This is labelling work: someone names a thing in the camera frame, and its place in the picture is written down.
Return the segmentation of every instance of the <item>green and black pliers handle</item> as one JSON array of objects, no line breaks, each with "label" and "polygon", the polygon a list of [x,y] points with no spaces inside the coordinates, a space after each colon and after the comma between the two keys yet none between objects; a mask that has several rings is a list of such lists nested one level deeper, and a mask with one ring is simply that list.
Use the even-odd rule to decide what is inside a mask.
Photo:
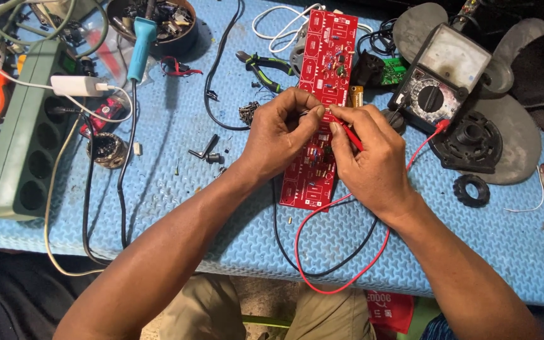
[{"label": "green and black pliers handle", "polygon": [[243,51],[236,52],[236,57],[245,63],[245,69],[247,71],[252,71],[256,77],[258,77],[259,81],[270,91],[275,93],[281,93],[281,85],[277,82],[271,81],[259,68],[261,67],[270,67],[270,68],[276,68],[276,70],[283,71],[284,73],[288,74],[289,76],[294,75],[293,69],[291,66],[284,62],[283,60],[275,59],[275,58],[265,58],[258,56],[257,53],[253,55],[246,54]]}]

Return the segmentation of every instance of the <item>blue foam mat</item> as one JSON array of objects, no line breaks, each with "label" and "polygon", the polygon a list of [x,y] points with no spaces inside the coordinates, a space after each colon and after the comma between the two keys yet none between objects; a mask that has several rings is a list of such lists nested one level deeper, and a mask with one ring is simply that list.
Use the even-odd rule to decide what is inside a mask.
[{"label": "blue foam mat", "polygon": [[[191,55],[182,58],[194,69],[205,73],[211,66],[221,34],[236,10],[231,0],[193,0],[200,18],[200,41]],[[291,3],[296,9],[306,2]],[[211,89],[217,92],[220,103],[211,102],[216,116],[226,124],[241,125],[237,107],[249,101],[266,102],[269,93],[257,92],[250,83],[256,81],[245,71],[234,53],[244,50],[267,56],[268,41],[261,40],[251,31],[251,21],[260,12],[277,5],[273,1],[248,1],[242,16],[232,29],[224,55]],[[366,16],[360,22],[376,28],[386,19],[384,13],[358,7],[328,4],[330,9],[341,8],[347,14]],[[274,12],[259,25],[262,33],[274,35],[288,22],[291,12]],[[98,21],[97,14],[91,20]],[[277,57],[286,59],[289,51]],[[104,70],[98,63],[100,75]],[[279,71],[266,70],[268,76],[284,87],[294,85],[296,77]],[[216,133],[220,140],[215,152],[230,148],[226,165],[240,155],[247,132],[226,131],[212,122],[202,106],[204,76],[195,74],[186,78],[166,77],[158,66],[150,72],[154,80],[138,90],[140,120],[136,141],[143,145],[144,154],[134,157],[125,176],[125,196],[129,235],[135,239],[145,228],[164,214],[191,197],[216,175],[219,166],[211,166],[188,155],[188,149],[199,150]],[[366,93],[365,102],[385,108],[389,93]],[[129,123],[121,124],[116,134],[129,137]],[[424,140],[424,135],[409,128],[404,135],[407,156]],[[51,243],[55,253],[83,255],[81,219],[83,190],[87,173],[85,140],[74,138],[62,159],[57,174],[53,198]],[[179,175],[174,170],[180,159]],[[91,247],[102,257],[114,258],[121,251],[120,212],[116,192],[118,170],[96,167],[91,197]],[[442,169],[433,152],[426,146],[409,174],[414,187],[425,197],[438,217],[465,243],[481,254],[527,303],[544,305],[544,205],[534,212],[510,213],[511,209],[526,209],[539,203],[541,188],[538,178],[532,176],[514,186],[491,185],[490,204],[471,209],[460,204],[452,194],[455,171]],[[277,189],[280,177],[276,178]],[[339,182],[334,198],[347,194]],[[280,237],[286,251],[293,258],[293,241],[299,225],[309,211],[285,206],[278,208]],[[272,228],[271,187],[269,184],[253,193],[230,218],[199,270],[232,275],[260,276],[298,280],[296,271],[282,257],[275,242]],[[292,217],[293,223],[287,220]],[[366,235],[373,216],[358,202],[331,208],[306,225],[300,242],[303,266],[310,272],[319,272],[348,256]],[[17,223],[0,220],[0,247],[44,252],[43,219]],[[379,225],[371,240],[347,265],[316,282],[347,282],[375,256],[383,242],[385,225]],[[432,292],[421,267],[396,234],[377,264],[358,281],[357,286],[378,290],[431,296]]]}]

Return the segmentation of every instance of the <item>hand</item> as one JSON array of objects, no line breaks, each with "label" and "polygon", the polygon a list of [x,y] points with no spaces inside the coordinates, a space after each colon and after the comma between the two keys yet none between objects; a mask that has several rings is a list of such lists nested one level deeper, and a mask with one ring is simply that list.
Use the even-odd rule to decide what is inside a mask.
[{"label": "hand", "polygon": [[364,151],[354,156],[345,130],[331,123],[337,173],[350,192],[386,223],[408,213],[418,194],[406,177],[404,139],[373,105],[329,108],[353,124],[362,141]]},{"label": "hand", "polygon": [[294,87],[255,110],[245,150],[237,164],[260,182],[283,172],[318,130],[325,108]]}]

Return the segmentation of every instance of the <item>red circuit board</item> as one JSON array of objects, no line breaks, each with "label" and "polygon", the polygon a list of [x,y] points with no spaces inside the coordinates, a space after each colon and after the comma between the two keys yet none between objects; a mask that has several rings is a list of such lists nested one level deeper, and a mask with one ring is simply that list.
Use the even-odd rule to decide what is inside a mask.
[{"label": "red circuit board", "polygon": [[[298,87],[325,106],[346,104],[357,27],[358,18],[354,16],[311,11]],[[315,210],[331,202],[336,164],[330,122],[333,118],[327,111],[319,130],[285,169],[281,205]]]}]

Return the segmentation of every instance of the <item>green circuit board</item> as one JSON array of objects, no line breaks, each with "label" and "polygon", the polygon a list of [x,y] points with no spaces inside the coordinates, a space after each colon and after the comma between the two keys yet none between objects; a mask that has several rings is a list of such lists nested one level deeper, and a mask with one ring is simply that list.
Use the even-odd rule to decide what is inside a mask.
[{"label": "green circuit board", "polygon": [[382,85],[394,85],[402,81],[406,74],[408,63],[402,58],[383,59],[385,67],[383,68]]}]

